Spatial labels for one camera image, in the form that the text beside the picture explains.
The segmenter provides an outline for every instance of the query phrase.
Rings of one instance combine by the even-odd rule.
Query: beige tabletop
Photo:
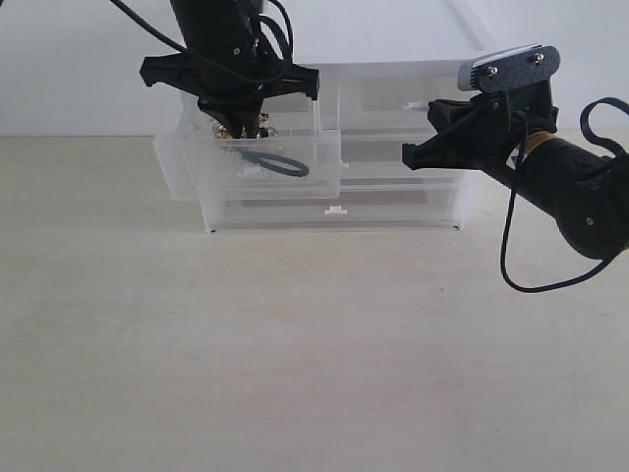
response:
[[[511,291],[463,231],[205,235],[146,138],[0,140],[0,470],[629,465],[629,258]],[[518,205],[515,277],[589,266]]]

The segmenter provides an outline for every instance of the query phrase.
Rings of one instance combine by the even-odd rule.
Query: wire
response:
[[[116,7],[118,7],[125,15],[127,15],[131,20],[133,20],[140,28],[142,28],[143,30],[145,30],[146,32],[148,32],[149,34],[151,34],[153,37],[155,37],[156,39],[160,40],[161,42],[163,42],[164,44],[166,44],[167,46],[172,47],[173,49],[175,49],[176,51],[179,51],[183,54],[186,54],[190,57],[192,57],[193,59],[196,59],[210,67],[213,67],[215,69],[218,69],[224,73],[227,73],[231,76],[233,76],[234,78],[245,82],[247,84],[253,84],[256,86],[263,86],[266,84],[272,84],[275,83],[277,81],[279,81],[280,79],[282,79],[282,77],[284,77],[284,75],[286,74],[286,72],[288,71],[289,67],[292,64],[293,58],[292,58],[292,54],[290,55],[285,55],[284,53],[286,52],[286,50],[282,50],[282,53],[284,54],[284,57],[282,58],[282,62],[284,63],[284,67],[282,68],[282,70],[276,74],[275,76],[272,76],[270,78],[266,78],[266,79],[252,79],[246,76],[243,76],[242,74],[239,74],[238,72],[223,66],[222,64],[213,61],[211,59],[209,59],[208,57],[206,57],[205,55],[195,51],[194,49],[190,49],[190,48],[186,48],[184,46],[182,46],[181,44],[179,44],[178,42],[174,41],[173,39],[171,39],[170,37],[166,36],[164,33],[162,33],[161,31],[159,31],[158,29],[154,28],[149,22],[147,22],[144,18],[142,18],[140,15],[138,15],[134,10],[131,9],[131,7],[129,7],[123,0],[110,0],[111,3],[113,3]],[[281,5],[279,3],[278,0],[269,0],[273,5],[277,6],[280,9],[280,12],[282,13],[282,17],[284,18],[284,21],[286,23],[286,30],[288,31],[288,35],[289,38],[288,40],[286,39],[286,37],[282,37],[281,35],[279,35],[278,31],[281,30],[281,28],[279,27],[279,25],[277,23],[275,23],[271,18],[268,17],[264,17],[262,15],[258,15],[257,13],[254,14],[254,12],[248,12],[245,11],[244,12],[247,14],[247,16],[249,16],[250,18],[256,18],[262,22],[264,22],[267,26],[269,26],[269,23],[274,24],[274,27],[269,27],[271,29],[271,32],[273,32],[273,35],[275,36],[275,39],[277,40],[278,44],[280,44],[280,47],[282,45],[282,43],[287,43],[288,44],[288,50],[291,51],[293,50],[293,28],[290,22],[290,18],[288,17],[288,14],[286,12],[286,9],[284,8],[283,5]]]
[[[515,162],[515,176],[513,179],[513,185],[511,186],[511,197],[509,198],[509,208],[504,225],[504,232],[502,233],[502,247],[500,249],[500,272],[502,273],[502,278],[504,278],[504,281],[507,282],[507,284],[511,288],[522,293],[545,293],[553,290],[559,290],[561,288],[572,287],[579,283],[586,282],[603,272],[611,263],[613,263],[613,261],[618,257],[620,253],[618,253],[613,258],[602,261],[599,265],[594,267],[588,273],[585,273],[579,277],[571,278],[563,282],[552,283],[550,285],[543,285],[540,287],[523,287],[522,285],[514,282],[509,275],[509,272],[507,270],[507,248],[509,245],[511,224],[513,222],[513,213],[515,211],[515,201],[518,195],[518,184],[522,175],[522,162],[524,160],[527,139],[529,138],[529,121],[526,115],[523,112],[519,111],[516,113],[516,117],[522,122],[522,141],[520,143],[520,149],[518,151],[518,156]]]

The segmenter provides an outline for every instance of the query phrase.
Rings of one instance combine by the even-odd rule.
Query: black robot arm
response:
[[[318,96],[318,71],[293,64],[293,30],[284,7],[286,32],[262,7],[264,0],[171,0],[186,46],[161,34],[122,0],[111,0],[161,41],[179,51],[148,57],[141,74],[148,86],[164,83],[199,98],[199,108],[233,138],[257,138],[266,98],[303,93]],[[262,26],[271,31],[277,55]]]
[[[629,105],[604,98],[584,110],[588,141],[612,157],[600,157],[559,139],[550,77],[559,67],[553,47],[504,51],[462,66],[460,89],[478,89],[471,101],[436,100],[429,120],[437,135],[420,145],[404,145],[403,161],[422,168],[479,169],[512,190],[501,267],[514,288],[538,293],[574,285],[607,267],[629,247],[629,157],[618,143],[597,137],[592,110],[608,104],[629,115]],[[592,272],[546,287],[515,284],[506,271],[506,245],[515,196],[552,216],[566,241],[581,255],[601,260]]]

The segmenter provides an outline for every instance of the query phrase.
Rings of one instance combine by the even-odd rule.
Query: white drawer handle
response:
[[[349,211],[347,209],[343,209],[343,206],[331,206],[330,209],[327,209],[324,213],[325,216],[346,215]]]

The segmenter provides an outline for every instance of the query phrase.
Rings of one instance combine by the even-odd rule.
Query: plastic storage drawer unit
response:
[[[418,103],[467,98],[451,68],[427,76],[422,63],[315,66],[319,101],[300,95],[268,100],[277,136],[215,138],[214,122],[182,94],[178,129],[155,138],[172,197],[200,202],[207,231],[262,227],[461,227],[474,197],[475,171],[409,170],[404,143],[433,131]],[[298,178],[243,158],[282,155],[310,169]]]

